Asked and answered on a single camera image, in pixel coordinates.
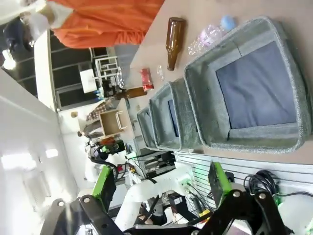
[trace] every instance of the wire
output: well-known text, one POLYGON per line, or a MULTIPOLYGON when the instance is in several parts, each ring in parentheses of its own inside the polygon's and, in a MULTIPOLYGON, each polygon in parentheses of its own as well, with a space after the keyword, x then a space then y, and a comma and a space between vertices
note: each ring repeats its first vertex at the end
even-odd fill
POLYGON ((154 210, 154 208, 156 207, 157 202, 159 201, 159 196, 156 196, 155 200, 153 201, 149 212, 145 215, 145 217, 143 218, 143 220, 141 221, 141 224, 145 224, 145 222, 147 221, 147 219, 150 217, 150 215, 152 215, 152 212, 154 210))
POLYGON ((205 203, 198 197, 198 195, 195 195, 193 192, 189 192, 189 193, 199 200, 203 208, 206 208, 205 203))
POLYGON ((201 193, 199 193, 199 191, 198 191, 195 187, 193 187, 190 183, 187 183, 187 185, 190 186, 190 187, 192 187, 192 188, 197 192, 197 194, 199 194, 199 196, 201 196, 201 198, 203 199, 203 201, 204 201, 205 204, 207 205, 207 208, 209 208, 209 209, 211 209, 212 211, 214 211, 214 209, 213 209, 211 206, 209 206, 209 204, 207 203, 207 201, 205 200, 205 198, 202 196, 201 193))
POLYGON ((313 194, 309 192, 292 192, 288 194, 274 194, 273 197, 278 196, 278 197, 289 197, 289 196, 294 196, 294 195, 305 195, 313 198, 313 194))
POLYGON ((109 163, 109 162, 106 162, 104 160, 98 160, 94 157, 90 158, 90 160, 93 162, 93 163, 97 163, 97 164, 101 164, 101 165, 107 165, 107 166, 110 166, 112 167, 114 170, 115 170, 115 176, 114 176, 114 181, 116 182, 117 181, 117 177, 118 177, 118 169, 117 169, 117 166, 112 164, 112 163, 109 163))
POLYGON ((148 177, 146 175, 146 173, 142 170, 142 168, 134 161, 135 165, 139 167, 139 169, 141 170, 142 174, 143 174, 143 177, 148 180, 148 177))
POLYGON ((211 200, 214 200, 212 191, 210 191, 206 197, 208 197, 211 200))
POLYGON ((176 220, 173 224, 176 224, 178 221, 180 221, 181 219, 184 219, 184 217, 182 217, 182 218, 180 218, 179 220, 176 220))
POLYGON ((313 194, 309 192, 293 192, 289 194, 280 194, 277 183, 275 183, 273 173, 267 170, 260 170, 255 175, 248 175, 244 179, 244 186, 250 192, 250 194, 256 194, 258 192, 269 192, 276 205, 278 206, 281 203, 281 197, 289 197, 294 195, 305 195, 313 198, 313 194))
POLYGON ((204 221, 205 219, 210 218, 212 215, 213 215, 213 212, 210 211, 209 213, 204 214, 204 215, 202 215, 201 217, 199 217, 199 218, 197 218, 197 219, 194 219, 194 220, 189 221, 189 222, 187 223, 187 225, 195 225, 195 224, 198 224, 198 223, 200 223, 201 221, 204 221))

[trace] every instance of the gray fabric bin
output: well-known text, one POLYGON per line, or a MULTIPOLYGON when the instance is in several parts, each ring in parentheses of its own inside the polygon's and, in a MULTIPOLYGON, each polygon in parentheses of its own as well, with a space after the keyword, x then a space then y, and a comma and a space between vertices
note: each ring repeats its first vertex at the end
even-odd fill
POLYGON ((181 150, 201 144, 185 81, 166 83, 149 100, 156 146, 165 150, 181 150))
POLYGON ((159 150, 156 146, 155 138, 152 130, 151 115, 149 107, 140 110, 137 113, 138 123, 141 129, 143 140, 146 147, 151 150, 159 150))
POLYGON ((240 25, 184 71, 202 143, 211 148, 287 153, 311 134, 311 106, 281 25, 240 25))

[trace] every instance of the red package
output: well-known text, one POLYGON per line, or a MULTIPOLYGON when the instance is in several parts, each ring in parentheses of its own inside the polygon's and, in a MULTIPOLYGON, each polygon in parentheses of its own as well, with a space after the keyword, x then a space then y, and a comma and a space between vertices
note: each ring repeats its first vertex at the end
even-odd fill
POLYGON ((140 70, 142 88, 146 92, 148 90, 154 89, 153 83, 151 82, 151 74, 148 68, 140 70))

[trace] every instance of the table surface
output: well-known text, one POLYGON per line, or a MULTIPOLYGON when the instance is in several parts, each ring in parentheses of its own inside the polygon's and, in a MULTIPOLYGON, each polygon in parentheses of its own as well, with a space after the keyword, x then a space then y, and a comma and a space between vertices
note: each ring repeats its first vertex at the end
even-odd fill
MULTIPOLYGON (((313 32, 310 30, 313 22, 313 1, 311 0, 165 0, 145 39, 140 45, 132 63, 132 69, 149 67, 155 86, 146 96, 136 98, 140 107, 148 104, 148 99, 164 84, 183 76, 185 65, 191 61, 187 46, 209 24, 219 25, 223 15, 231 15, 237 24, 260 15, 269 16, 282 22, 296 52, 294 56, 306 77, 308 85, 313 87, 313 32), (167 51, 165 49, 167 24, 170 17, 182 17, 187 20, 187 30, 183 51, 180 53, 174 71, 168 71, 167 51), (157 77, 157 66, 161 65, 165 81, 157 77)), ((130 76, 134 82, 140 77, 130 76)), ((232 151, 220 151, 203 147, 207 155, 259 160, 267 162, 313 163, 313 138, 308 140, 299 150, 282 155, 253 154, 232 151)))

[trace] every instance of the white ceiling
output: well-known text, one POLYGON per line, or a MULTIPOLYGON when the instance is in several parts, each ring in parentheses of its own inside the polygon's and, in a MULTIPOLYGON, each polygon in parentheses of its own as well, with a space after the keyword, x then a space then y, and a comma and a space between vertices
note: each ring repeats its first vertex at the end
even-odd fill
POLYGON ((0 0, 0 24, 8 22, 10 19, 18 16, 23 11, 33 10, 42 0, 29 7, 21 7, 19 0, 0 0))

